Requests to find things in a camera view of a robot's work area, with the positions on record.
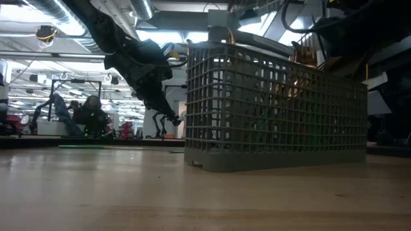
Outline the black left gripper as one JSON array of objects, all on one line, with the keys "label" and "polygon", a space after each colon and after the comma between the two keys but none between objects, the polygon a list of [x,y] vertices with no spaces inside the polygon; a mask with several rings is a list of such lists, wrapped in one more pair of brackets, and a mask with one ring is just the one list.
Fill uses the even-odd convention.
[{"label": "black left gripper", "polygon": [[182,122],[162,93],[162,82],[173,78],[175,66],[158,44],[152,40],[104,38],[103,52],[105,68],[117,70],[148,110],[164,114],[174,126]]}]

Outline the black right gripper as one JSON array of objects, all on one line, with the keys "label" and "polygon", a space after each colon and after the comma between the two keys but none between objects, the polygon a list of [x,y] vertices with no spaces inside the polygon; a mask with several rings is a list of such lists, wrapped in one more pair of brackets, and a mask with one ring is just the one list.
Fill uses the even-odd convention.
[{"label": "black right gripper", "polygon": [[372,12],[356,17],[321,18],[316,34],[329,56],[361,56],[395,43],[395,15]]}]

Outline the grey plastic cutlery basket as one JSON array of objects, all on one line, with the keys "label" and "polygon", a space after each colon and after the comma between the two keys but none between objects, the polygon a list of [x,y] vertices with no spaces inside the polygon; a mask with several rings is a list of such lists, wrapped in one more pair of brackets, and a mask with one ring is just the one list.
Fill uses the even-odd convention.
[{"label": "grey plastic cutlery basket", "polygon": [[[236,44],[213,26],[189,45],[184,160],[211,172],[365,160],[364,84]],[[299,81],[281,101],[278,83]]]}]

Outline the red stacked crates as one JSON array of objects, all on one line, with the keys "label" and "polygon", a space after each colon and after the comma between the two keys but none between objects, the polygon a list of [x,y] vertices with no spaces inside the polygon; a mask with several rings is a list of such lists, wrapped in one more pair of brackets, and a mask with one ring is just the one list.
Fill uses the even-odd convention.
[{"label": "red stacked crates", "polygon": [[134,137],[133,122],[127,121],[119,127],[120,137],[122,139],[132,139]]}]

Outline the white angled plate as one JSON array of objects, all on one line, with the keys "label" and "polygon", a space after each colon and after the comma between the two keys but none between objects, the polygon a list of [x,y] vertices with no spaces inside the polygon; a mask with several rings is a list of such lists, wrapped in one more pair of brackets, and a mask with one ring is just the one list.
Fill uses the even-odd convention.
[{"label": "white angled plate", "polygon": [[377,91],[368,92],[367,96],[367,114],[369,116],[391,114],[392,111],[384,101],[381,94]]},{"label": "white angled plate", "polygon": [[381,74],[370,78],[365,81],[365,84],[367,85],[367,89],[375,89],[376,87],[379,87],[380,85],[383,85],[384,83],[388,82],[388,76],[386,72],[382,72]]}]

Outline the person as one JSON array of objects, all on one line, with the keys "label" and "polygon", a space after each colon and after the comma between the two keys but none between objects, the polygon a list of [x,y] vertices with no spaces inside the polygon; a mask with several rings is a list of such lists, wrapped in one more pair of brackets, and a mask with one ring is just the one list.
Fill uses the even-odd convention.
[{"label": "person", "polygon": [[88,136],[103,137],[109,120],[108,114],[101,109],[98,96],[89,96],[81,105],[78,101],[70,104],[73,109],[73,121],[85,126]]}]

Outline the grey ceiling box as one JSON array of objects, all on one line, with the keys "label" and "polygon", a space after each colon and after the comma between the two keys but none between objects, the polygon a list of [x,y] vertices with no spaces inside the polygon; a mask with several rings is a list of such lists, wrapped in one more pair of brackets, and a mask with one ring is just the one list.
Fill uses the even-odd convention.
[{"label": "grey ceiling box", "polygon": [[208,10],[207,12],[207,25],[209,27],[220,26],[229,27],[230,26],[230,13],[226,10]]}]

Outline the white background table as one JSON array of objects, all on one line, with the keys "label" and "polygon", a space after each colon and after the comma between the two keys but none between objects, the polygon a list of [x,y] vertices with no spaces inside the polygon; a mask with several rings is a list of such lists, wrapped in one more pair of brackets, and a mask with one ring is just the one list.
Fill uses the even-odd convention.
[{"label": "white background table", "polygon": [[68,136],[70,135],[66,125],[60,121],[38,121],[38,135]]}]

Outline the long ceiling light tube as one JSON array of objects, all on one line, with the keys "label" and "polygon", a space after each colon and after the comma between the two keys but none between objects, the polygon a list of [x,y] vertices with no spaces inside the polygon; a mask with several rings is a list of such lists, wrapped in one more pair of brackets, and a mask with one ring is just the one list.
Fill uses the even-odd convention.
[{"label": "long ceiling light tube", "polygon": [[25,52],[25,51],[0,51],[0,58],[11,60],[38,60],[53,62],[92,62],[102,63],[104,55],[88,55],[74,53],[43,53],[43,52]]}]

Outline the red black machine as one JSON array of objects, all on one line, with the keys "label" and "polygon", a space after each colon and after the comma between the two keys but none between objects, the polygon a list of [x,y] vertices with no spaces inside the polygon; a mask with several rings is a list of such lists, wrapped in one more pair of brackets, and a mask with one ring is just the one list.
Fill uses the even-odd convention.
[{"label": "red black machine", "polygon": [[11,115],[6,116],[4,129],[7,135],[19,135],[30,123],[30,116],[25,114],[23,116]]}]

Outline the black station frame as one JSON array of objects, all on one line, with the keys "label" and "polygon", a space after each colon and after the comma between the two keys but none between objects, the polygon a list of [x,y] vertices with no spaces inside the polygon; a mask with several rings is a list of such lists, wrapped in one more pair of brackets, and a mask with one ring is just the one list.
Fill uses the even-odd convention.
[{"label": "black station frame", "polygon": [[[165,85],[164,86],[164,95],[167,97],[168,93],[168,88],[182,88],[182,89],[187,89],[187,85],[183,84],[183,85]],[[175,126],[174,128],[174,136],[173,138],[171,137],[171,135],[167,135],[166,138],[171,138],[171,139],[179,139],[178,138],[178,125]]]},{"label": "black station frame", "polygon": [[101,81],[96,81],[96,80],[81,80],[78,78],[75,79],[71,79],[71,80],[60,80],[60,79],[53,79],[51,81],[51,94],[49,96],[49,100],[47,101],[47,105],[49,105],[49,110],[48,110],[48,121],[51,120],[51,111],[52,111],[52,106],[54,103],[54,91],[58,89],[58,87],[55,87],[55,83],[56,82],[60,82],[61,84],[66,83],[66,82],[70,82],[70,83],[79,83],[79,84],[83,84],[83,83],[97,83],[98,84],[98,97],[101,96],[101,86],[102,86],[102,82]]}]

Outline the black aluminium table frame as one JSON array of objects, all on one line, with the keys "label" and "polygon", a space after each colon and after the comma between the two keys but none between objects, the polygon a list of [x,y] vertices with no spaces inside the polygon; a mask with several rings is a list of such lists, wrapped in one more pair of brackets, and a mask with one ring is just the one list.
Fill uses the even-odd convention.
[{"label": "black aluminium table frame", "polygon": [[[52,147],[59,145],[108,145],[108,146],[158,146],[183,148],[183,140],[121,140],[121,139],[89,139],[77,137],[59,137],[59,136],[38,136],[23,135],[18,136],[0,136],[0,149],[19,149],[19,148],[39,148]],[[411,159],[411,148],[398,148],[390,146],[377,146],[376,144],[367,145],[367,154],[383,155],[388,157],[399,157]]]}]

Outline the silver ceiling duct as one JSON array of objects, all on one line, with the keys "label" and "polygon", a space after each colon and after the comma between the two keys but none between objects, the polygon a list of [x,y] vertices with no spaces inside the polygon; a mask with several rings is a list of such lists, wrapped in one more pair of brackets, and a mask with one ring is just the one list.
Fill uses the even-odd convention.
[{"label": "silver ceiling duct", "polygon": [[63,33],[78,36],[76,43],[91,53],[103,53],[91,38],[85,24],[63,3],[62,0],[23,0],[30,8],[51,19],[51,22]]},{"label": "silver ceiling duct", "polygon": [[129,0],[131,9],[141,21],[150,20],[155,14],[155,8],[151,0]]}]

